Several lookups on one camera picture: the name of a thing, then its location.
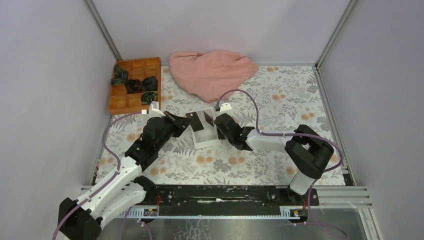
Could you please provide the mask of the white translucent card box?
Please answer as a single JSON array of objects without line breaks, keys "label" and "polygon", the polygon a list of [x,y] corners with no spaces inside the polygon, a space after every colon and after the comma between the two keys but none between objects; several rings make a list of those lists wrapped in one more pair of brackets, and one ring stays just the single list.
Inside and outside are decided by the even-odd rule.
[{"label": "white translucent card box", "polygon": [[193,131],[192,128],[191,128],[192,139],[193,139],[194,147],[196,149],[212,147],[212,146],[215,146],[219,143],[219,136],[218,136],[217,127],[215,125],[215,122],[214,122],[214,126],[210,126],[205,121],[204,111],[207,112],[212,117],[213,122],[215,120],[216,111],[214,110],[213,107],[204,108],[204,109],[201,109],[201,110],[198,110],[198,111],[194,111],[194,112],[197,112],[197,114],[200,118],[200,121],[201,121],[201,123],[204,127],[204,130],[200,130],[200,131]]}]

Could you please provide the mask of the black credit card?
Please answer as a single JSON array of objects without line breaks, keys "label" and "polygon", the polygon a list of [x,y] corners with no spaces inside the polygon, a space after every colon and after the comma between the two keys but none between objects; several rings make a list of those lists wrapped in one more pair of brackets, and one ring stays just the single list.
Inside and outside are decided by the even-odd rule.
[{"label": "black credit card", "polygon": [[206,111],[204,111],[203,112],[203,115],[204,115],[204,118],[205,118],[205,121],[210,125],[210,126],[214,126],[214,121],[213,121],[213,118],[206,112]]}]

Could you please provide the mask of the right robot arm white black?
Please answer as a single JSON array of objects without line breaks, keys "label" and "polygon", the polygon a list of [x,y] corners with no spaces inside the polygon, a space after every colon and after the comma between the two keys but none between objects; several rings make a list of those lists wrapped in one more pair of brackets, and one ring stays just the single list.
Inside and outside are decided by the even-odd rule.
[{"label": "right robot arm white black", "polygon": [[334,147],[309,126],[301,124],[293,133],[259,133],[255,127],[241,127],[227,113],[214,120],[217,129],[240,151],[286,152],[298,168],[291,180],[287,201],[293,206],[307,199],[310,186],[319,180],[334,154]]}]

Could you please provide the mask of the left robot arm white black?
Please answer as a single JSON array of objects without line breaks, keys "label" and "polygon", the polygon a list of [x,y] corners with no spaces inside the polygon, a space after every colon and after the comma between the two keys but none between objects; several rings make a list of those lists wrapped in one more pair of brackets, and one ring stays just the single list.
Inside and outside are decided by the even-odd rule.
[{"label": "left robot arm white black", "polygon": [[109,221],[126,208],[154,202],[154,190],[134,179],[142,176],[167,141],[178,138],[192,119],[160,110],[150,110],[148,116],[140,137],[123,158],[117,159],[116,168],[75,200],[67,197],[60,203],[53,239],[62,233],[69,240],[96,240]]}]

